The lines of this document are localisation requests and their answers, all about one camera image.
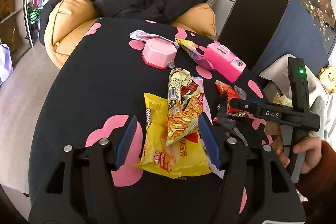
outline black tablecloth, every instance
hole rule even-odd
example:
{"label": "black tablecloth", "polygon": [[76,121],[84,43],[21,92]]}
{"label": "black tablecloth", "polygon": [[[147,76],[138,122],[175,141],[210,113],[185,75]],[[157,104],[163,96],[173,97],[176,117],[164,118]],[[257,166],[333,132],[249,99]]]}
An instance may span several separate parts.
{"label": "black tablecloth", "polygon": [[[73,51],[41,110],[29,163],[32,202],[64,146],[85,147],[88,135],[117,114],[135,114],[143,134],[146,134],[143,93],[167,97],[170,69],[160,70],[146,65],[141,51],[129,46],[129,33],[141,29],[174,40],[177,28],[131,19],[102,18],[97,22],[101,27],[85,36]],[[192,36],[189,31],[186,34],[186,39],[198,46],[206,47],[213,43],[213,40],[200,35]],[[177,51],[175,64],[190,71],[192,76],[199,76],[196,63],[181,48]],[[219,73],[211,73],[211,79],[204,79],[204,90],[214,111],[219,96],[215,81],[228,82]],[[246,68],[236,85],[245,90],[248,100],[266,100],[265,96],[260,99],[249,88],[249,80],[254,79]],[[252,121],[245,117],[238,128],[250,146],[260,147],[262,139],[266,143],[268,139],[264,135],[264,126],[261,124],[254,130]],[[253,180],[249,178],[245,185],[246,207],[251,183]],[[137,183],[117,187],[116,191],[127,223],[139,223],[141,218],[141,223],[206,223],[215,208],[220,184],[221,179],[214,173],[180,180],[144,172]]]}

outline stuffed toy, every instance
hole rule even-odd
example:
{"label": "stuffed toy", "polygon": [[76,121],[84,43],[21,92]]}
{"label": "stuffed toy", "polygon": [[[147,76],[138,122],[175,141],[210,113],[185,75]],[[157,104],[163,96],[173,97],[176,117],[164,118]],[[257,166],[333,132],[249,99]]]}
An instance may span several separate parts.
{"label": "stuffed toy", "polygon": [[334,93],[336,90],[336,74],[334,67],[322,68],[319,73],[319,79],[322,85],[329,93]]}

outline floor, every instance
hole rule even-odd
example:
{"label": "floor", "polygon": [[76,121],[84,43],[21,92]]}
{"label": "floor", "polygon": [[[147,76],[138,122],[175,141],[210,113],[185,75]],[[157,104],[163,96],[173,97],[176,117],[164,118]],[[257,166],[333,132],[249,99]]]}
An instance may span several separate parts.
{"label": "floor", "polygon": [[0,183],[28,193],[35,125],[59,69],[37,42],[0,86]]}

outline tan sofa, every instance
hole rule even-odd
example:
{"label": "tan sofa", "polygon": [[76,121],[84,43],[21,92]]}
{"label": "tan sofa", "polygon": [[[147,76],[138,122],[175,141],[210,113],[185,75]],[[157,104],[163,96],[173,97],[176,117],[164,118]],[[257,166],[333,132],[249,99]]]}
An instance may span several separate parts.
{"label": "tan sofa", "polygon": [[[62,0],[50,13],[44,42],[48,56],[58,68],[63,67],[97,17],[89,0]],[[194,6],[171,25],[210,38],[216,35],[215,15],[206,3]]]}

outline barcode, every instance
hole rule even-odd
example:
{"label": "barcode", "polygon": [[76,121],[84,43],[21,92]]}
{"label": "barcode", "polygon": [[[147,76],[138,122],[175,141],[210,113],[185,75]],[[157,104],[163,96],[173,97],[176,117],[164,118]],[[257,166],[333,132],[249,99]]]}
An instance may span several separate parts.
{"label": "barcode", "polygon": [[179,95],[176,93],[176,90],[174,88],[168,90],[168,100],[171,98],[176,98],[177,101],[180,101]]}

